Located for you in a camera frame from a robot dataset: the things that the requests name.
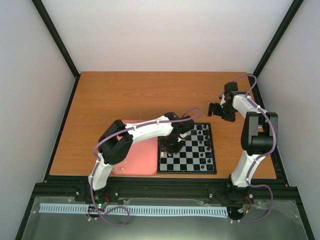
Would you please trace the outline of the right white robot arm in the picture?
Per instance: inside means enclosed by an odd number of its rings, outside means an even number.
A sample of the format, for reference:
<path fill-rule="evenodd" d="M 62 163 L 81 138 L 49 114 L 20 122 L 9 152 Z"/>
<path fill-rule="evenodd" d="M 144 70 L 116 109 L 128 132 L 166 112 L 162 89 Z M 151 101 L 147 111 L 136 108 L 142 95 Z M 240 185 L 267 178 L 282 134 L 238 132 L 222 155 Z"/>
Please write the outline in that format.
<path fill-rule="evenodd" d="M 263 109 L 247 92 L 239 91 L 236 82 L 226 83 L 219 99 L 220 103 L 209 104 L 209 117 L 215 115 L 229 122 L 236 120 L 237 112 L 244 117 L 240 138 L 243 152 L 223 191 L 224 199 L 235 204 L 249 196 L 255 171 L 276 148 L 278 115 Z"/>

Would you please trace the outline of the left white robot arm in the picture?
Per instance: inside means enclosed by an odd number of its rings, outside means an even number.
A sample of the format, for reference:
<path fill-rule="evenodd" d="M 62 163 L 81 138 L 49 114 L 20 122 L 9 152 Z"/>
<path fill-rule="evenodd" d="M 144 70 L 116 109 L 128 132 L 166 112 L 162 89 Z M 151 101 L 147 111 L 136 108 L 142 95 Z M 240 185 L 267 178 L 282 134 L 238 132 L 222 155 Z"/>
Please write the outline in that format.
<path fill-rule="evenodd" d="M 96 163 L 88 177 L 86 195 L 95 202 L 103 198 L 104 187 L 113 167 L 127 157 L 133 145 L 159 138 L 158 145 L 163 151 L 170 155 L 177 154 L 194 126 L 193 117 L 178 117 L 174 112 L 139 123 L 125 124 L 120 119 L 114 121 L 93 148 Z"/>

